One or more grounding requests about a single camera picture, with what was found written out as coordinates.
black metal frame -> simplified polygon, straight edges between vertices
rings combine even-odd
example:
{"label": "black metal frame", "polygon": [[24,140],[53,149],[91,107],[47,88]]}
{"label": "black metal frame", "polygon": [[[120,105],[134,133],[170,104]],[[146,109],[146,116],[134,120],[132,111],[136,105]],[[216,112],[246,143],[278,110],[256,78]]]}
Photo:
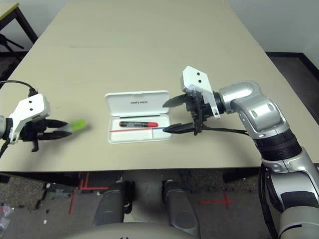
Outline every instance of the black metal frame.
{"label": "black metal frame", "polygon": [[23,177],[31,180],[42,181],[45,183],[56,183],[66,186],[77,187],[79,186],[80,179],[77,176],[67,176],[65,173],[37,173],[37,172],[1,172],[1,183],[7,183],[8,177]]}
{"label": "black metal frame", "polygon": [[11,47],[8,45],[8,43],[11,43],[12,45],[15,45],[21,49],[24,49],[23,46],[20,46],[19,44],[15,43],[14,41],[11,41],[7,39],[4,35],[0,34],[0,45],[4,46],[19,62],[21,61],[21,58],[18,54],[16,54]]}
{"label": "black metal frame", "polygon": [[17,22],[20,24],[26,35],[29,37],[29,39],[32,41],[32,43],[35,43],[38,39],[37,35],[33,31],[32,27],[28,23],[28,21],[25,19],[23,13],[17,7],[12,12],[10,12],[7,16],[5,16],[2,20],[0,20],[0,30],[2,30],[5,26],[7,26],[10,22],[12,22],[14,19],[17,20]]}

floor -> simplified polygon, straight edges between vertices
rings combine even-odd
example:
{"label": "floor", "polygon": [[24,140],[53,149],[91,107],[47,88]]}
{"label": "floor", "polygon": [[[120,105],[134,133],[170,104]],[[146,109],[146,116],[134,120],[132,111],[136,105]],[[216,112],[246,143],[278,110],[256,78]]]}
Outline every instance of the floor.
{"label": "floor", "polygon": [[[12,58],[0,58],[0,75]],[[271,57],[279,71],[295,90],[314,119],[319,123],[319,81],[298,58]],[[136,182],[136,201],[125,222],[153,222],[167,225],[166,209],[161,201],[161,182],[176,179],[182,182],[197,213],[202,239],[251,238],[269,239],[257,195],[257,179],[249,177],[225,184],[223,169],[125,171],[123,178]],[[45,195],[39,182],[13,179],[0,184],[0,203],[15,207],[9,216],[5,239],[55,239],[92,227],[95,210],[102,197],[97,192],[76,194],[69,214],[68,193]],[[202,200],[229,200],[202,205]]]}

red pen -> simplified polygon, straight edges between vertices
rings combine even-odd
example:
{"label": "red pen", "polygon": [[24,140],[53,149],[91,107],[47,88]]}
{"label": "red pen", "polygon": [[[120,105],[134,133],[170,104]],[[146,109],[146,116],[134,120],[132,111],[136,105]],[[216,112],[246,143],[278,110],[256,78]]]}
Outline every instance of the red pen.
{"label": "red pen", "polygon": [[131,122],[131,121],[121,121],[120,127],[129,128],[151,128],[157,127],[159,124],[156,122]]}

table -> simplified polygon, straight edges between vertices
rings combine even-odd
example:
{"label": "table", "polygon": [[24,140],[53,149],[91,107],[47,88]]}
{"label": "table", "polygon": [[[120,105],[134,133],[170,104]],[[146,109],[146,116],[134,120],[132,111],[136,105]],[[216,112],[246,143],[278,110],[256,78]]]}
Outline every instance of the table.
{"label": "table", "polygon": [[38,39],[32,27],[25,19],[23,13],[19,9],[17,2],[1,2],[0,3],[0,30],[7,26],[14,19],[20,24],[26,35],[35,43]]}
{"label": "table", "polygon": [[[204,132],[169,141],[110,144],[110,92],[168,90],[180,95],[183,69],[209,76],[214,90],[237,81],[260,84],[283,111],[314,162],[319,127],[285,78],[223,0],[70,1],[23,59],[11,80],[32,84],[51,104],[51,119],[84,119],[86,130],[65,139],[11,145],[2,172],[61,172],[159,168],[257,167],[260,154],[244,135]],[[8,116],[27,88],[6,84],[0,92]],[[184,106],[171,123],[191,121]],[[208,126],[243,129],[237,115],[209,119]]]}

wire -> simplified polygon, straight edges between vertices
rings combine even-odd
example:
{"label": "wire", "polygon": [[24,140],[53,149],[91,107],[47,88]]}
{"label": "wire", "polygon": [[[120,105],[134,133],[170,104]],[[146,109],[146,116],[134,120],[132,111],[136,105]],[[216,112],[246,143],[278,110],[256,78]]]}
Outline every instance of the wire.
{"label": "wire", "polygon": [[247,131],[241,129],[230,129],[230,128],[211,128],[203,124],[203,130],[212,130],[212,131],[221,131],[221,132],[231,132],[231,133],[240,133],[249,136]]}
{"label": "wire", "polygon": [[23,81],[14,81],[14,80],[0,81],[0,85],[5,84],[5,83],[19,83],[19,84],[23,84],[25,86],[28,86],[30,89],[34,89],[31,85],[29,85],[28,83],[23,82]]}
{"label": "wire", "polygon": [[203,111],[201,110],[200,107],[200,101],[198,97],[194,97],[195,102],[196,102],[196,108],[197,108],[197,115],[198,115],[198,120],[197,122],[194,121],[194,135],[197,135],[198,133],[201,133],[202,130],[202,122],[203,122]]}
{"label": "wire", "polygon": [[265,166],[264,164],[260,165],[259,175],[258,175],[258,195],[261,204],[261,209],[263,211],[264,220],[267,225],[268,231],[272,237],[272,239],[278,238],[278,233],[276,231],[273,217],[271,215],[269,206],[267,204],[266,198],[266,183],[265,183]]}
{"label": "wire", "polygon": [[5,152],[5,150],[8,148],[9,144],[10,144],[10,138],[7,138],[6,141],[4,142],[4,144],[1,147],[0,158],[2,157],[3,153]]}

